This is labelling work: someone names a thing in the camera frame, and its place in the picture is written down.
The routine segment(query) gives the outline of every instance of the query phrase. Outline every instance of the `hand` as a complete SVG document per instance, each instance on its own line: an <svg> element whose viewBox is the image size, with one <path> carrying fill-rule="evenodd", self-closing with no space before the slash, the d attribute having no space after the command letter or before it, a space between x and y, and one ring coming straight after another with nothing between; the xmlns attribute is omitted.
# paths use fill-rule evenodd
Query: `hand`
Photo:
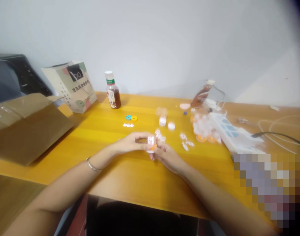
<svg viewBox="0 0 300 236"><path fill-rule="evenodd" d="M154 149L154 155L150 155L150 158L154 160L157 158L166 168L175 174L180 174L187 163L180 158L180 156L169 145L158 142L157 147Z"/></svg>
<svg viewBox="0 0 300 236"><path fill-rule="evenodd" d="M142 139L147 139L151 135L148 132L133 132L112 144L117 154L123 154L135 150L150 150L151 146Z"/></svg>

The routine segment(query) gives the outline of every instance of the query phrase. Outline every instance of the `woman's left hand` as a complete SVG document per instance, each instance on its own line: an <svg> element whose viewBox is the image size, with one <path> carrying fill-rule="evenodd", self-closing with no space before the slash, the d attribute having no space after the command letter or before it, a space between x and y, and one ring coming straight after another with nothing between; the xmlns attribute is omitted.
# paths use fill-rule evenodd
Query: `woman's left hand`
<svg viewBox="0 0 300 236"><path fill-rule="evenodd" d="M151 145L148 145L146 141L141 142L142 139L147 139L149 135L151 134L148 132L133 132L125 138L113 143L112 146L115 148L117 154L123 154L135 150L150 150Z"/></svg>

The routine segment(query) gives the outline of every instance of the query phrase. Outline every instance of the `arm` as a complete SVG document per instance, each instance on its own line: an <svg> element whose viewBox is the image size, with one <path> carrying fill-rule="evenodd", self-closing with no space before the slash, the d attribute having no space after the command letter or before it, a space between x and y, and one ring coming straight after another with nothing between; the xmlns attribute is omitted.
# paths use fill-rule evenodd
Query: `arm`
<svg viewBox="0 0 300 236"><path fill-rule="evenodd" d="M276 235L264 219L211 183L181 159L170 146L158 143L154 151L155 156L151 159L156 157L190 186L226 235Z"/></svg>
<svg viewBox="0 0 300 236"><path fill-rule="evenodd" d="M91 165L100 171L94 171L87 161L83 161L65 172L23 210L4 236L53 235L64 211L84 193L116 155L134 150L150 150L147 144L139 142L148 135L145 132L131 133L92 156Z"/></svg>

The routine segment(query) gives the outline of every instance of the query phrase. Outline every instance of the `white wall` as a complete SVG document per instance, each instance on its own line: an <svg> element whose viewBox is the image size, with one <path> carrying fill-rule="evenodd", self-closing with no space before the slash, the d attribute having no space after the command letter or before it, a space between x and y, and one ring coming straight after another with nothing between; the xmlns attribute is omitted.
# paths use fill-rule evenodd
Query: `white wall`
<svg viewBox="0 0 300 236"><path fill-rule="evenodd" d="M40 70L83 60L95 90L234 101L300 37L286 0L0 0L0 53ZM211 98L221 100L217 91Z"/></svg>
<svg viewBox="0 0 300 236"><path fill-rule="evenodd" d="M300 40L235 102L300 107Z"/></svg>

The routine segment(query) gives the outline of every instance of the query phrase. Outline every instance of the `cardboard box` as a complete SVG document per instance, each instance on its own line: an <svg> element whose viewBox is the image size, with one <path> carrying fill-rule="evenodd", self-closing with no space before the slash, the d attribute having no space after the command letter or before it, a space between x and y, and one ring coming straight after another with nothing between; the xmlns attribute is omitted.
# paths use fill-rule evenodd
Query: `cardboard box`
<svg viewBox="0 0 300 236"><path fill-rule="evenodd" d="M40 93L0 103L0 159L27 166L73 123Z"/></svg>

